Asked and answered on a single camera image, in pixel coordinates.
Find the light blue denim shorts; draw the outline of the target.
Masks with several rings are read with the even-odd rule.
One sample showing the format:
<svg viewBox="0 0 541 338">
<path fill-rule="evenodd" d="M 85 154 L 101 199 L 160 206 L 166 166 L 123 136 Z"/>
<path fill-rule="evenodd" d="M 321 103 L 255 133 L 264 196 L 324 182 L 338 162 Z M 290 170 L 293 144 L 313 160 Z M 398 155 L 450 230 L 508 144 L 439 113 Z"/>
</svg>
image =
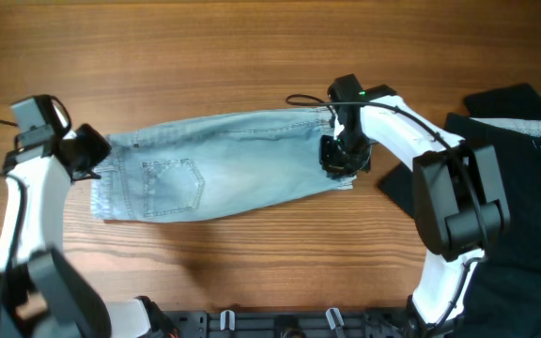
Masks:
<svg viewBox="0 0 541 338">
<path fill-rule="evenodd" d="M 352 188 L 319 162 L 324 108 L 211 115 L 110 134 L 91 213 L 110 221 L 197 222 Z"/>
</svg>

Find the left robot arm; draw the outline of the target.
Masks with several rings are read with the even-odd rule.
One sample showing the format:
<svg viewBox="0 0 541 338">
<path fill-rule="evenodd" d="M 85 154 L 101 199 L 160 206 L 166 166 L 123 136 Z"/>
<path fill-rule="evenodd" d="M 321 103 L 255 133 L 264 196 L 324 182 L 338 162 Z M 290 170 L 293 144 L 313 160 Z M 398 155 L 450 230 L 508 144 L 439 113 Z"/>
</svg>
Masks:
<svg viewBox="0 0 541 338">
<path fill-rule="evenodd" d="M 93 179 L 111 152 L 90 125 L 74 137 L 7 154 L 8 205 L 0 237 L 0 337 L 178 337 L 149 298 L 104 302 L 63 255 L 63 212 L 71 184 Z"/>
</svg>

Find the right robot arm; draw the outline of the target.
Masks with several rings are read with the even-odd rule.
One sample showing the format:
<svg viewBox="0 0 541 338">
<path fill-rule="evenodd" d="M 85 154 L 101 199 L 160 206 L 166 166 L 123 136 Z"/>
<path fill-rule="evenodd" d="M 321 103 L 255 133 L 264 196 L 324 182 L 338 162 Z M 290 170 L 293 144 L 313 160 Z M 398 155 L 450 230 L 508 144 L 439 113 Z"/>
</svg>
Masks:
<svg viewBox="0 0 541 338">
<path fill-rule="evenodd" d="M 365 330 L 444 337 L 461 326 L 474 270 L 510 223 L 495 149 L 433 125 L 387 85 L 362 88 L 352 74 L 335 79 L 328 97 L 334 132 L 320 141 L 322 168 L 353 176 L 369 170 L 372 145 L 386 147 L 412 173 L 413 219 L 427 248 L 406 307 L 369 311 Z"/>
</svg>

